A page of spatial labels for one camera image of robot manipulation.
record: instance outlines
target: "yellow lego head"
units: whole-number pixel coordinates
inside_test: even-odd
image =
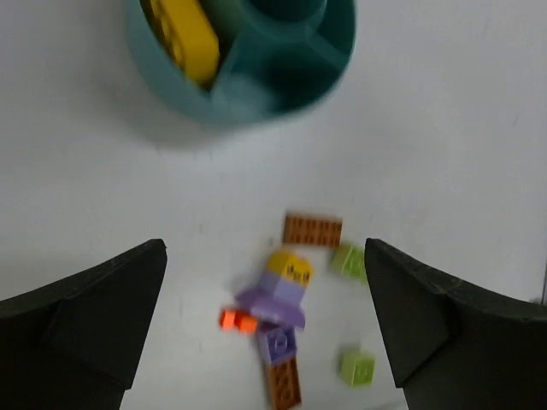
[[[309,281],[314,277],[314,268],[311,264],[286,249],[274,252],[270,256],[266,268],[270,272],[301,286],[308,286]]]

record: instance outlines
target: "divided container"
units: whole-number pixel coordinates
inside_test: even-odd
[[[218,125],[269,120],[315,103],[341,77],[356,35],[354,0],[203,0],[229,42],[204,90],[171,61],[140,0],[125,0],[125,8],[129,50],[150,88],[180,112]]]

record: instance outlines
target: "purple lego piece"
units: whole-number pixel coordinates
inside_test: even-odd
[[[257,336],[262,358],[270,366],[277,366],[297,353],[294,327],[264,324]]]
[[[299,305],[304,293],[306,293],[306,288],[303,286],[270,271],[266,271],[261,275],[257,287],[264,290],[271,297],[291,305]]]
[[[236,296],[236,301],[242,309],[258,319],[299,329],[306,325],[304,313],[299,306],[273,299],[268,293],[256,287],[241,292]]]

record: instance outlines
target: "orange lego piece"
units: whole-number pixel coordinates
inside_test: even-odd
[[[240,333],[253,335],[258,327],[258,319],[244,310],[223,309],[219,325],[223,331],[237,328]]]
[[[283,243],[337,248],[342,234],[342,219],[332,216],[287,214]]]
[[[230,331],[233,329],[236,322],[236,311],[230,309],[223,309],[221,313],[220,325],[223,331]]]
[[[240,333],[254,335],[258,327],[258,319],[246,312],[239,311],[236,313],[236,326]]]

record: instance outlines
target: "red-orange lego piece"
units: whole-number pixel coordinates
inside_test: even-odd
[[[258,319],[254,318],[247,312],[238,311],[236,313],[235,325],[241,333],[254,335],[256,333],[256,328],[258,327]]]
[[[230,309],[223,309],[221,313],[221,319],[219,321],[221,329],[223,331],[230,331],[235,326],[236,322],[236,311]]]

